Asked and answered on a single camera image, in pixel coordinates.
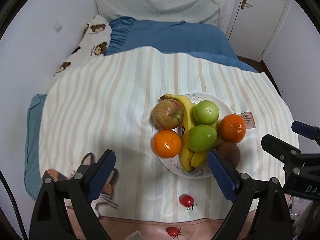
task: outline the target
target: banana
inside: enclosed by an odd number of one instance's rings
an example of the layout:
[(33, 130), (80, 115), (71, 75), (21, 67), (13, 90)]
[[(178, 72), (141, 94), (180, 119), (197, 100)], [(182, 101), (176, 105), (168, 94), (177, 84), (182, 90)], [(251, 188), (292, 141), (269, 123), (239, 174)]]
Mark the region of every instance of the banana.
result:
[(174, 99), (177, 100), (180, 104), (182, 104), (184, 108), (184, 117), (182, 120), (182, 131), (184, 128), (184, 132), (182, 135), (182, 149), (181, 152), (179, 153), (180, 157), (180, 162), (182, 167), (186, 171), (191, 171), (191, 159), (194, 155), (194, 152), (189, 149), (188, 146), (188, 136), (189, 132), (191, 131), (192, 128), (196, 126), (196, 121), (193, 116), (193, 109), (194, 109), (194, 104), (190, 101), (189, 98), (187, 98), (184, 95), (171, 95), (171, 94), (164, 94), (162, 97), (160, 97), (161, 100), (164, 99)]
[(207, 152), (197, 152), (191, 159), (191, 167), (200, 168), (207, 161)]

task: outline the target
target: green apple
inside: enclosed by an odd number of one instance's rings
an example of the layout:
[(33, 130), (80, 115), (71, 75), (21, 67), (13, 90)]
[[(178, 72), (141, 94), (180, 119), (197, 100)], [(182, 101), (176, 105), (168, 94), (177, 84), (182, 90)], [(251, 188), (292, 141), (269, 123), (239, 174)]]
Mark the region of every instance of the green apple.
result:
[(201, 124), (189, 132), (188, 146), (194, 152), (208, 152), (214, 147), (217, 139), (217, 132), (213, 127)]
[(212, 125), (219, 118), (219, 108), (214, 102), (203, 100), (195, 106), (194, 116), (197, 123)]
[(216, 130), (217, 137), (219, 137), (219, 121), (215, 122), (214, 124), (212, 124), (210, 126)]

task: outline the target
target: striped tablecloth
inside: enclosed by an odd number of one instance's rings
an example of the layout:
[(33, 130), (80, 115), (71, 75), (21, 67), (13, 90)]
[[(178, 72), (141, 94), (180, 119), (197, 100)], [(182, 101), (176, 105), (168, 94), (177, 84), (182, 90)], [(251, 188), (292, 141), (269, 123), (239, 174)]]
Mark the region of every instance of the striped tablecloth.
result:
[[(50, 90), (43, 109), (39, 167), (74, 174), (83, 157), (116, 153), (117, 181), (109, 187), (113, 203), (103, 216), (158, 222), (225, 218), (231, 203), (214, 179), (185, 179), (167, 170), (151, 149), (151, 111), (164, 93), (203, 91), (221, 98), (234, 113), (251, 111), (256, 128), (240, 143), (239, 172), (254, 179), (278, 177), (283, 165), (261, 148), (274, 135), (298, 147), (291, 113), (264, 73), (242, 71), (185, 53), (163, 54), (152, 47), (90, 60), (66, 70)], [(179, 204), (181, 194), (197, 203), (193, 212)], [(256, 208), (254, 202), (251, 210)]]

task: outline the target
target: white pillow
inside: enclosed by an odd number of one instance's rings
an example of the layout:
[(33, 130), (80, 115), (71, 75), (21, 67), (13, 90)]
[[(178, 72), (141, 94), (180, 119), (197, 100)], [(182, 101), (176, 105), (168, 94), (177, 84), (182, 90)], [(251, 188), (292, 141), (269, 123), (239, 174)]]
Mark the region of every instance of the white pillow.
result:
[(137, 20), (212, 24), (223, 29), (227, 0), (96, 0), (109, 22), (121, 16)]
[(66, 69), (80, 65), (93, 57), (103, 57), (111, 41), (111, 27), (107, 20), (96, 15), (84, 31), (84, 36), (78, 48), (57, 69), (56, 77), (64, 74)]

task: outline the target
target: kiwi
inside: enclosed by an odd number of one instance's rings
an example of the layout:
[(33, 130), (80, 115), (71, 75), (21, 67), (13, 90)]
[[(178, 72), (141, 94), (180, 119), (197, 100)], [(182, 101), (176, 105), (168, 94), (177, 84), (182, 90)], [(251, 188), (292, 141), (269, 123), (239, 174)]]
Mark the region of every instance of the kiwi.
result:
[(239, 147), (232, 142), (223, 142), (218, 144), (215, 149), (219, 152), (220, 157), (233, 167), (237, 167), (240, 162)]

